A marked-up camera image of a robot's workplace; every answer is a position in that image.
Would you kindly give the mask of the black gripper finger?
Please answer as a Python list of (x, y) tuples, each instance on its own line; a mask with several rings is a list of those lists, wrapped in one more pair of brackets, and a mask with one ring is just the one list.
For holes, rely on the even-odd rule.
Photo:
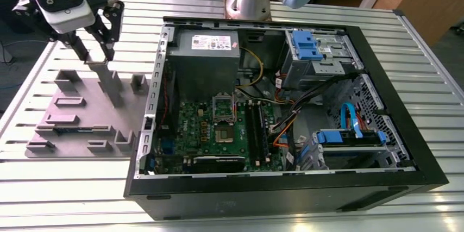
[(18, 16), (22, 23), (46, 37), (50, 42), (62, 42), (74, 51), (78, 59), (86, 61), (89, 53), (80, 37), (76, 35), (76, 31), (58, 33), (45, 21), (42, 14), (30, 0), (18, 0), (12, 12)]
[(105, 61), (113, 60), (113, 44), (120, 40), (122, 13), (122, 1), (108, 0), (104, 7), (94, 9), (94, 23), (85, 27), (85, 31), (92, 34), (100, 44)]

